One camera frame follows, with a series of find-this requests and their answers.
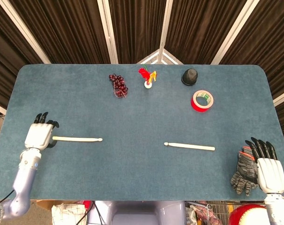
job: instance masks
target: red grapes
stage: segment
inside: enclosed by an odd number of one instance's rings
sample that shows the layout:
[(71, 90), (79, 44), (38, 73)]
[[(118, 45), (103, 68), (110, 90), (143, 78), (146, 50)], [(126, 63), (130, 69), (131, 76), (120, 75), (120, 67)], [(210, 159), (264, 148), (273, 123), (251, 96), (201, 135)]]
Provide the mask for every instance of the red grapes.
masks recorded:
[(120, 75), (116, 74), (109, 75), (109, 80), (113, 83), (114, 94), (118, 98), (126, 97), (128, 88), (125, 85), (125, 80)]

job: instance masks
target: black cable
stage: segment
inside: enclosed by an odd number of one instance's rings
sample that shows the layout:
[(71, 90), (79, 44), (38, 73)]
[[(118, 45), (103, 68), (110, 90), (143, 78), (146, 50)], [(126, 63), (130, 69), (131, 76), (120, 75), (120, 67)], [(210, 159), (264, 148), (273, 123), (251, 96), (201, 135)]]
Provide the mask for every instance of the black cable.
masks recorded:
[(3, 202), (4, 200), (6, 200), (12, 193), (14, 193), (14, 191), (15, 191), (15, 190), (12, 190), (5, 198), (3, 198), (3, 199), (0, 201), (0, 203)]
[(101, 225), (103, 225), (103, 223), (102, 223), (102, 216), (101, 216), (101, 214), (100, 214), (100, 212), (99, 212), (99, 209), (98, 209), (98, 207), (96, 206), (96, 204), (95, 204), (95, 207), (96, 207), (96, 210), (97, 210), (97, 212), (98, 212), (98, 216), (99, 216), (99, 219), (100, 219), (100, 223), (101, 223)]
[(95, 205), (95, 201), (93, 201), (93, 204), (91, 205), (90, 209), (84, 214), (83, 217), (81, 217), (81, 219), (76, 223), (76, 225), (80, 224), (81, 220), (83, 220), (86, 217), (86, 215), (92, 210), (94, 205)]

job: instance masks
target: roll of tape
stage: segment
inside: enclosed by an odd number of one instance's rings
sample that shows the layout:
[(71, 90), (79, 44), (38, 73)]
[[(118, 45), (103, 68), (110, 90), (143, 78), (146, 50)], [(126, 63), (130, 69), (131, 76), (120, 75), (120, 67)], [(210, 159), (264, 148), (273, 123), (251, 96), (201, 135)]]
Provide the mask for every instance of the roll of tape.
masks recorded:
[[(207, 105), (200, 105), (196, 100), (197, 97), (203, 97), (207, 101)], [(202, 113), (208, 110), (210, 107), (212, 107), (213, 103), (214, 103), (214, 98), (212, 94), (206, 90), (199, 90), (195, 92), (191, 99), (191, 106), (193, 107), (193, 109)]]

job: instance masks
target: wooden drumstick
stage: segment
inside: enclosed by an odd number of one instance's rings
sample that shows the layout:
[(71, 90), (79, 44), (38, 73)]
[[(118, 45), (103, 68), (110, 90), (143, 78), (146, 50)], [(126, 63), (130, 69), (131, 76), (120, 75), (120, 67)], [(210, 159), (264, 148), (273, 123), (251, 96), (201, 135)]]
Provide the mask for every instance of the wooden drumstick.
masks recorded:
[(87, 138), (87, 137), (57, 137), (53, 136), (53, 140), (67, 142), (101, 142), (102, 138)]
[(179, 148), (187, 148), (187, 149), (200, 149), (200, 150), (215, 151), (215, 147), (194, 145), (194, 144), (180, 144), (180, 143), (165, 142), (164, 145), (172, 146), (172, 147), (179, 147)]

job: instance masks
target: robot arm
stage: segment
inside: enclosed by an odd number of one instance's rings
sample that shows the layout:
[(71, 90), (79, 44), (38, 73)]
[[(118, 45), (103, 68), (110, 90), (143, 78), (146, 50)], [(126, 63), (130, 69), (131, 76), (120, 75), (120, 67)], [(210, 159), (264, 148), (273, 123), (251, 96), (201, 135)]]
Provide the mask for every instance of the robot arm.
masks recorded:
[(13, 200), (0, 203), (0, 222), (13, 219), (25, 214), (30, 207), (30, 193), (41, 159), (40, 152), (45, 148), (55, 146), (56, 142), (49, 143), (52, 130), (59, 127), (58, 122), (49, 120), (45, 123), (47, 112), (36, 116), (28, 131), (25, 147), (21, 155), (19, 170), (15, 177), (13, 189), (16, 196)]
[(251, 138), (255, 145), (246, 141), (252, 149), (258, 168), (258, 183), (267, 194), (265, 204), (271, 225), (284, 225), (284, 170), (269, 142)]

